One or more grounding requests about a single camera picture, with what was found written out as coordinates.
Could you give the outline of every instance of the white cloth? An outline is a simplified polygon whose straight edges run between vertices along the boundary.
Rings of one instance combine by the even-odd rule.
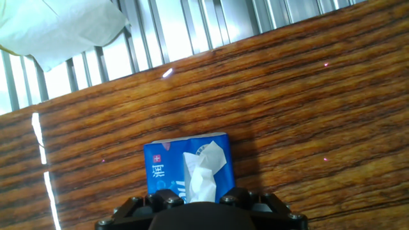
[[[0,15],[0,45],[34,56],[45,72],[106,45],[128,24],[109,0],[0,0]]]

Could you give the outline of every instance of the screw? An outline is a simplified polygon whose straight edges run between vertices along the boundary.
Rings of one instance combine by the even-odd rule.
[[[293,219],[293,220],[298,220],[298,219],[302,219],[302,217],[304,217],[304,215],[299,214],[299,213],[289,213],[288,217]]]
[[[112,217],[108,217],[108,218],[98,221],[98,224],[107,225],[107,224],[111,224],[112,222],[114,222],[114,219]]]
[[[222,197],[223,201],[225,202],[233,202],[236,198],[232,195],[225,195]]]
[[[175,203],[178,200],[179,200],[179,197],[169,197],[169,198],[167,198],[168,203]]]

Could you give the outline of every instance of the blue packaging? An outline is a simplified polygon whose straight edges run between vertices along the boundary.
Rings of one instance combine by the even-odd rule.
[[[144,156],[148,193],[152,194],[157,190],[168,188],[186,202],[183,153],[199,155],[212,141],[223,149],[227,162],[214,175],[216,182],[215,202],[218,203],[219,199],[235,186],[229,137],[226,133],[220,132],[145,144]]]

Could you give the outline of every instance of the white paper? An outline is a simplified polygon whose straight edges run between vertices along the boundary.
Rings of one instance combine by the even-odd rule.
[[[106,45],[128,24],[110,0],[0,0],[0,12],[0,45],[34,56],[45,72]]]
[[[214,175],[227,163],[223,149],[212,141],[199,156],[183,153],[187,203],[215,202]]]

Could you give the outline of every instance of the wood grain surface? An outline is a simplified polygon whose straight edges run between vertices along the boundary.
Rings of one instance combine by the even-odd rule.
[[[227,132],[237,184],[312,229],[409,229],[408,14],[373,0],[0,116],[0,228],[54,229],[55,199],[93,229],[146,193],[143,144]]]

